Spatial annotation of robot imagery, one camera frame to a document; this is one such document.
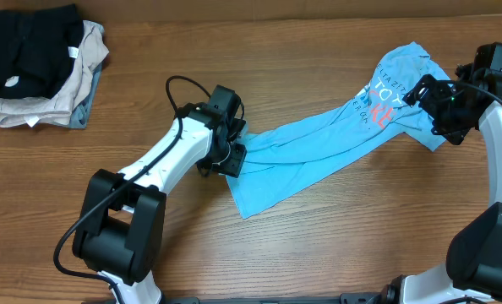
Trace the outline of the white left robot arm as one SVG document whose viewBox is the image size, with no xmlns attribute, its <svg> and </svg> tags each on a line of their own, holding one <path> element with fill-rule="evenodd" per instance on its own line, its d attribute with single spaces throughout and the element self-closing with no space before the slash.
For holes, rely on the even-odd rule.
<svg viewBox="0 0 502 304">
<path fill-rule="evenodd" d="M 239 176 L 247 150 L 237 138 L 245 127 L 241 98 L 218 85 L 207 102 L 178 108 L 167 134 L 132 165 L 90 179 L 72 250 L 117 303 L 162 302 L 152 268 L 166 198 L 192 167 Z"/>
</svg>

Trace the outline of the light blue t-shirt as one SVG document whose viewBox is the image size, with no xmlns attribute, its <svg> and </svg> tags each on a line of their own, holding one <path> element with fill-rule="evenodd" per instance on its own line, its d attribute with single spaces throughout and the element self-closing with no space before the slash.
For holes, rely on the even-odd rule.
<svg viewBox="0 0 502 304">
<path fill-rule="evenodd" d="M 422 76 L 448 78 L 417 43 L 385 54 L 370 81 L 343 106 L 241 139 L 247 150 L 239 177 L 227 178 L 243 218 L 256 215 L 349 166 L 405 133 L 430 150 L 445 140 L 432 134 L 430 116 L 404 97 Z"/>
</svg>

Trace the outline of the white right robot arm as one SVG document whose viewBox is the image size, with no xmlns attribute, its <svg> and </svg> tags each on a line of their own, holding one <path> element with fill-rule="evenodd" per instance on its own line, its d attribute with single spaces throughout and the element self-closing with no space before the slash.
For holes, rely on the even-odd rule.
<svg viewBox="0 0 502 304">
<path fill-rule="evenodd" d="M 480 46 L 455 74 L 454 80 L 426 74 L 403 100 L 429 114 L 432 133 L 453 145 L 472 129 L 482 134 L 488 207 L 454 236 L 444 263 L 393 279 L 368 303 L 502 302 L 502 43 Z"/>
</svg>

